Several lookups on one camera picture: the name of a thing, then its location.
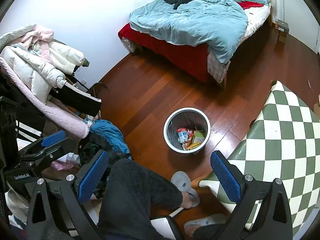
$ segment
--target door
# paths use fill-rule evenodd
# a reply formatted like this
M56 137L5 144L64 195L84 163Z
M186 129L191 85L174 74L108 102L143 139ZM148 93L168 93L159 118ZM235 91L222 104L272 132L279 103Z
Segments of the door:
M284 21L290 35L318 53L319 25L304 0L284 0Z

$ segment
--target blue gripper pad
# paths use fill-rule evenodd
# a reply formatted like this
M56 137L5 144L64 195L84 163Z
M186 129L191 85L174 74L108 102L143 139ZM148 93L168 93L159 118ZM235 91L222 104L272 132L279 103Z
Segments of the blue gripper pad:
M233 177L232 173L229 171L224 162L215 152L211 154L210 164L229 200L235 203L239 203L241 201L240 185Z
M78 201L80 204L90 200L92 193L96 189L103 173L108 167L108 162L108 153L103 151L79 184Z
M66 133L63 130L58 131L58 132L44 138L42 140L41 146L49 147L49 146L63 140L65 137L66 137Z

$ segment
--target green and white checkered tablecloth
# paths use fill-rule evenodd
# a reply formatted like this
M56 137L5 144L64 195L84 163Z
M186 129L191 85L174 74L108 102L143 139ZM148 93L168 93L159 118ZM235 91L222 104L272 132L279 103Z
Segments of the green and white checkered tablecloth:
M256 180L283 181L295 235L320 197L320 122L310 108L277 81L259 116L228 160ZM236 207L214 172L199 186L210 187L230 212ZM247 221L249 230L261 202L256 201Z

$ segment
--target slipper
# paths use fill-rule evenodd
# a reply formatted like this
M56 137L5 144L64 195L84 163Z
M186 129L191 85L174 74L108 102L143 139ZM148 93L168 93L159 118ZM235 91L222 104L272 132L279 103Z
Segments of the slipper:
M183 171L177 171L171 178L171 183L174 184L178 190L188 192L192 200L192 207L200 204L198 193L191 187L191 180L189 176Z
M188 221L184 224L184 227L191 225L200 225L203 227L207 225L224 224L226 221L227 218L224 214L214 214L205 218Z

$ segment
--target wooden floor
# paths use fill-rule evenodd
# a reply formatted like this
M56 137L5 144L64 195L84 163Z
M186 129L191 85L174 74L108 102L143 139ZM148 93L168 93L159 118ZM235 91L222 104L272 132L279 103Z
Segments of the wooden floor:
M102 117L122 131L135 161L167 179L181 170L193 180L211 171L213 150L232 153L262 109L271 80L281 81L313 109L320 93L318 55L290 35L285 45L277 42L276 29L264 24L232 57L225 90L203 84L146 51L127 56L109 72L102 79L108 89L101 88L97 97L102 99ZM182 107L198 108L210 120L209 141L197 155L183 157L163 138L165 120ZM199 194L198 207L175 217L181 228L188 220L225 212L208 189ZM169 213L155 208L152 215Z

